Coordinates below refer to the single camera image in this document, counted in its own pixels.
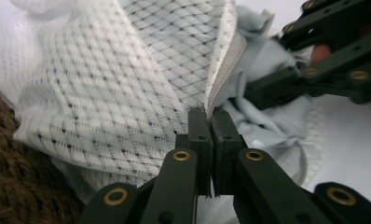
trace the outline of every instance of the white zipper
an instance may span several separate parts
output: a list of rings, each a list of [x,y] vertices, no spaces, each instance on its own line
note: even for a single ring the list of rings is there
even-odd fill
[[[213,111],[217,96],[223,87],[227,84],[229,79],[233,76],[233,71],[238,64],[244,50],[246,49],[246,38],[244,36],[235,33],[234,37],[229,45],[229,49],[221,67],[217,73],[217,78],[214,81],[212,91],[208,96],[208,106],[206,108],[207,118],[210,119]]]

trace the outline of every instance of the white netting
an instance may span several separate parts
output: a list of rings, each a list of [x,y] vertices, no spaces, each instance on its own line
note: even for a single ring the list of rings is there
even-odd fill
[[[13,2],[34,13],[0,28],[15,137],[139,184],[186,132],[236,28],[229,0]]]

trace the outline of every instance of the textured brown material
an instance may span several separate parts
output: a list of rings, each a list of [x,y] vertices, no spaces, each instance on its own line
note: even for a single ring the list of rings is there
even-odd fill
[[[0,98],[0,223],[76,223],[82,203],[47,156],[12,138],[16,128]]]

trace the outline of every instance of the brass rivet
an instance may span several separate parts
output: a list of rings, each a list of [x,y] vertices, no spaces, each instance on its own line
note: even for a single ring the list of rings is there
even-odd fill
[[[308,9],[308,8],[312,7],[313,4],[314,4],[313,1],[308,1],[308,2],[305,3],[304,8],[305,8],[305,9]]]
[[[336,193],[342,194],[345,197],[338,197]],[[337,202],[343,205],[352,206],[356,204],[356,198],[351,193],[349,193],[347,190],[344,190],[341,188],[330,187],[327,190],[327,195],[334,202]]]
[[[251,161],[261,161],[264,159],[264,155],[257,150],[250,150],[246,153],[247,159]]]
[[[187,161],[189,158],[191,158],[191,155],[186,151],[178,151],[173,154],[173,157],[177,161]]]
[[[118,199],[112,199],[112,195],[115,193],[121,193],[121,197]],[[104,195],[104,203],[107,205],[115,206],[121,203],[124,203],[128,199],[128,192],[123,188],[116,188],[108,191],[106,195]]]
[[[365,71],[354,71],[350,73],[350,77],[357,80],[364,80],[369,78],[369,74]]]
[[[316,76],[318,73],[319,73],[319,69],[313,68],[313,67],[307,68],[305,70],[305,76],[307,77]]]
[[[293,24],[289,24],[289,25],[286,25],[286,26],[284,26],[284,32],[285,33],[289,33],[290,31],[292,31],[293,30],[293,28],[294,28],[294,25]]]

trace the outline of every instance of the zipper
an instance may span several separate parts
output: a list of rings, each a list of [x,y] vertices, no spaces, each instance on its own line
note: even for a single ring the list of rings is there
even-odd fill
[[[215,101],[218,94],[227,84],[229,79],[233,76],[233,71],[238,64],[241,56],[243,55],[246,49],[246,38],[238,33],[234,34],[226,57],[221,64],[221,67],[217,73],[216,80],[213,83],[212,91],[208,96],[208,104],[206,107],[206,116],[208,120],[212,117],[214,111]]]

